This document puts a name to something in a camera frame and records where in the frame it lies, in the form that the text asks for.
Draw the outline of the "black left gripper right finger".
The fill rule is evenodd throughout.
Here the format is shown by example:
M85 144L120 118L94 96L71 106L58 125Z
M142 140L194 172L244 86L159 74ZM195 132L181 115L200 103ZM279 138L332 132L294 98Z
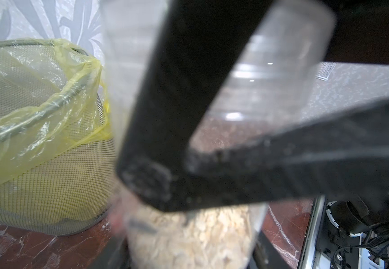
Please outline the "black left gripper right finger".
M273 244L263 232L258 234L252 254L252 269L290 269Z

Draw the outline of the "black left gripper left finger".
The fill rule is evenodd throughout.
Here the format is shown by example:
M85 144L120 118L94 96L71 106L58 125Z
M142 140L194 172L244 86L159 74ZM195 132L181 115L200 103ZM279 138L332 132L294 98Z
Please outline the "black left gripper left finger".
M112 237L98 256L90 263L89 269L128 269L129 250L126 239Z

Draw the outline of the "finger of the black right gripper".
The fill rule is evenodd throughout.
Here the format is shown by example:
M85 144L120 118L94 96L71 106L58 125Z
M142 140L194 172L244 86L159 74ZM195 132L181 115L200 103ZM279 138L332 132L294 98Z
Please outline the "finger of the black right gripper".
M164 212L389 192L389 99L211 153L190 139L271 2L175 1L116 163Z

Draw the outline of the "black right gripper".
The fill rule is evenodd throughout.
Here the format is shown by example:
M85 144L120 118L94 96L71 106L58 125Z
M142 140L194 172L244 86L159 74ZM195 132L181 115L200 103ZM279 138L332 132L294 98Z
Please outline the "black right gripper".
M326 62L389 65L389 1L325 1L337 17Z

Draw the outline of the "glass jar with oatmeal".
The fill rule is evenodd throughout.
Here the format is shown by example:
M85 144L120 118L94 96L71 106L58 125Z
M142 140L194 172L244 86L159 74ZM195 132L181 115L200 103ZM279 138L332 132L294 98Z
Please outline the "glass jar with oatmeal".
M117 160L174 2L100 4ZM300 119L335 15L321 1L270 2L190 139L189 146L198 152L233 148ZM243 269L249 263L265 202L164 212L142 202L117 179L122 189L116 195L113 226L124 230L135 268Z

